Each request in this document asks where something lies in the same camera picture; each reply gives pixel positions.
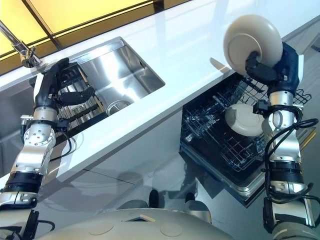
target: dishwasher rack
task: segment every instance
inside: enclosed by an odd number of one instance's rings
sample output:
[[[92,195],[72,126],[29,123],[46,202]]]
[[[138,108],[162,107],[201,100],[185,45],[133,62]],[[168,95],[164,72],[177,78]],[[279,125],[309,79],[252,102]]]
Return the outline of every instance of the dishwasher rack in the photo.
[[[218,89],[205,103],[184,110],[182,140],[189,143],[193,138],[215,146],[223,160],[234,171],[247,169],[254,161],[262,161],[264,135],[247,137],[237,134],[225,121],[225,110],[233,104],[254,105],[258,100],[268,100],[268,87],[250,77],[240,77],[236,83]],[[305,105],[312,96],[298,89],[294,104]]]

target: white countertop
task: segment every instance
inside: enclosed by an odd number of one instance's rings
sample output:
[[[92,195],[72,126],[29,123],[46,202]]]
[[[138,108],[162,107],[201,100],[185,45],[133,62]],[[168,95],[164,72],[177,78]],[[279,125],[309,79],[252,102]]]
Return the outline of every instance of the white countertop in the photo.
[[[50,164],[48,179],[71,177],[224,79],[210,58],[227,65],[225,32],[233,20],[247,14],[267,18],[284,37],[320,14],[319,0],[193,0],[44,57],[50,63],[120,36],[165,82],[73,137],[75,150]],[[21,67],[0,76],[0,90],[29,73]]]

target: white plate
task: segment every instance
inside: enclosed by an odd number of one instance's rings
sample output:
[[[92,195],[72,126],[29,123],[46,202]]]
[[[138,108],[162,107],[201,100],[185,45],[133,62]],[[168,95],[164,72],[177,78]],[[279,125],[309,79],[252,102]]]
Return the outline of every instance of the white plate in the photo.
[[[258,52],[258,62],[272,68],[282,57],[283,45],[278,30],[269,20],[259,15],[245,15],[237,18],[226,31],[223,51],[230,67],[245,75],[246,60],[251,52]]]
[[[264,117],[253,113],[253,106],[237,103],[230,106],[224,114],[228,126],[238,134],[256,137],[263,133]]]

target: window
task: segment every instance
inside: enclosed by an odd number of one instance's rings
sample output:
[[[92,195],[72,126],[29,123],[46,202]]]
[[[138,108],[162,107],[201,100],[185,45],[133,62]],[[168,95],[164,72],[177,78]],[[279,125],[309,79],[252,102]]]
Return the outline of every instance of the window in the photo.
[[[44,57],[188,0],[0,0],[0,20]],[[0,75],[20,67],[0,33]]]

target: chrome faucet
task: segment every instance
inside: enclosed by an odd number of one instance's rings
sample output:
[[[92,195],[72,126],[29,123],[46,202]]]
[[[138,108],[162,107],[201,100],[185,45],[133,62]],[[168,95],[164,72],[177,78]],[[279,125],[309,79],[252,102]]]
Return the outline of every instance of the chrome faucet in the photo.
[[[12,47],[19,53],[20,60],[26,68],[39,66],[42,61],[35,54],[36,47],[29,48],[23,41],[20,41],[16,36],[4,25],[0,20],[0,32],[11,42]]]

